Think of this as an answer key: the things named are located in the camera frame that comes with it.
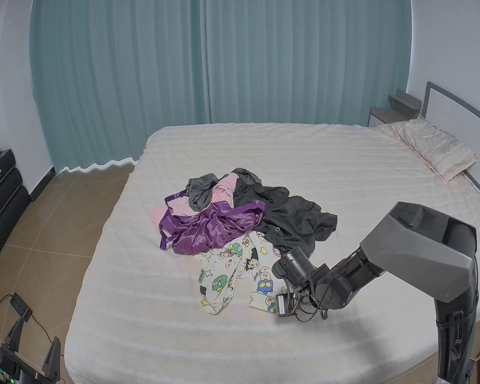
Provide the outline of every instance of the black drawer cabinet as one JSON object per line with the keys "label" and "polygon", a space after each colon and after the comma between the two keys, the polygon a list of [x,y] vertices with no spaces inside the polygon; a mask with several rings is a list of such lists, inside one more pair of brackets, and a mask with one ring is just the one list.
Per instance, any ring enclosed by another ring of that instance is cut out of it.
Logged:
{"label": "black drawer cabinet", "polygon": [[22,185],[22,176],[15,168],[11,150],[0,154],[0,249],[3,248],[15,224],[30,204],[30,195]]}

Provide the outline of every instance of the bed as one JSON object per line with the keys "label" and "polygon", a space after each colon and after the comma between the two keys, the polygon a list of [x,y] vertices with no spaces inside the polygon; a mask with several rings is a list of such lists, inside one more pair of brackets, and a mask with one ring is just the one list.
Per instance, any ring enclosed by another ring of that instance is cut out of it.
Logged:
{"label": "bed", "polygon": [[[450,107],[456,102],[439,93]],[[435,120],[431,102],[440,101],[433,91],[426,101],[423,115]],[[444,119],[448,108],[440,105]],[[480,134],[472,121],[462,129]],[[220,314],[206,313],[197,294],[199,263],[160,250],[149,217],[189,178],[236,167],[338,215],[337,231],[316,244],[315,265],[332,266],[350,254],[397,201],[480,228],[480,193],[472,185],[478,166],[470,179],[460,173],[442,183],[382,130],[276,123],[163,128],[149,138],[85,273],[65,344],[75,383],[380,383],[437,350],[433,300],[390,274],[327,321],[300,323],[249,308],[247,280],[237,282]]]}

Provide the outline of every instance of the baseboard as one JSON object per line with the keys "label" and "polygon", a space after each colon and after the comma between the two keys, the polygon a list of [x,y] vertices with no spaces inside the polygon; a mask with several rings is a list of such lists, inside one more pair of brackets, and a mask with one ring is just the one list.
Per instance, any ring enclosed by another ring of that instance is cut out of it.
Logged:
{"label": "baseboard", "polygon": [[45,187],[52,181],[52,179],[55,177],[55,168],[52,167],[50,171],[47,172],[47,174],[43,177],[42,180],[40,180],[40,183],[37,184],[37,186],[33,189],[32,193],[30,194],[30,199],[32,202],[34,202],[42,191],[45,189]]}

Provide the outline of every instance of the gray headboard frame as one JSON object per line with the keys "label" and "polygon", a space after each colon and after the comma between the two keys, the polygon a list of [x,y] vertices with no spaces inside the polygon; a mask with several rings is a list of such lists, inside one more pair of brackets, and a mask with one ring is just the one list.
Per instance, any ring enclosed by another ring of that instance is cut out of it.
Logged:
{"label": "gray headboard frame", "polygon": [[[423,109],[421,112],[421,115],[425,118],[427,114],[427,108],[428,108],[428,100],[430,98],[430,90],[434,89],[435,91],[441,93],[442,95],[447,96],[449,99],[452,99],[456,103],[460,104],[463,108],[469,110],[471,113],[473,113],[475,116],[478,116],[480,118],[480,111],[467,103],[466,101],[462,100],[461,98],[455,96],[454,94],[448,92],[447,90],[439,87],[438,85],[432,83],[432,82],[427,82],[427,89],[425,90],[425,99],[423,101]],[[473,184],[480,190],[480,180],[477,181],[475,178],[468,173],[468,171],[464,170],[463,171],[465,175],[473,182]]]}

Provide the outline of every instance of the purple satin garment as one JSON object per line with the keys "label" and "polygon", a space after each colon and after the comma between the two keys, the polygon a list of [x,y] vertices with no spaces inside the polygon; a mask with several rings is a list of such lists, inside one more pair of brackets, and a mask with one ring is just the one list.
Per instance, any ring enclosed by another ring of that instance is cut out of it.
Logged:
{"label": "purple satin garment", "polygon": [[[179,197],[182,192],[173,196]],[[175,253],[187,255],[222,248],[259,225],[264,212],[265,203],[258,200],[238,208],[230,207],[225,201],[211,203],[195,216],[175,216],[169,208],[158,226],[162,234],[160,248],[166,250],[167,243],[172,242]],[[170,237],[166,237],[163,229],[170,233]]]}

